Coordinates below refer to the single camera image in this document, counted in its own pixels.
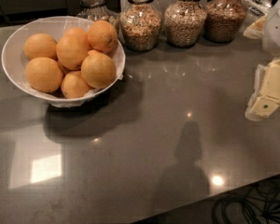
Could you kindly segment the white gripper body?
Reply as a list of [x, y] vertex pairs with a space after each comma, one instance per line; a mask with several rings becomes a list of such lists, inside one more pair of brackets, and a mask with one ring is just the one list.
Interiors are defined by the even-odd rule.
[[272, 56], [280, 56], [280, 0], [270, 9], [264, 23], [262, 47]]

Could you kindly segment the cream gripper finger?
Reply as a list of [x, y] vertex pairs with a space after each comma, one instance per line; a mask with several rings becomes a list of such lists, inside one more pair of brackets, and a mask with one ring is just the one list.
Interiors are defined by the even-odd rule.
[[259, 64], [255, 73], [254, 93], [245, 111], [252, 121], [267, 119], [280, 106], [280, 58], [267, 65]]
[[260, 39], [263, 37], [264, 23], [266, 22], [267, 16], [262, 16], [251, 25], [249, 25], [245, 31], [244, 36], [250, 39]]

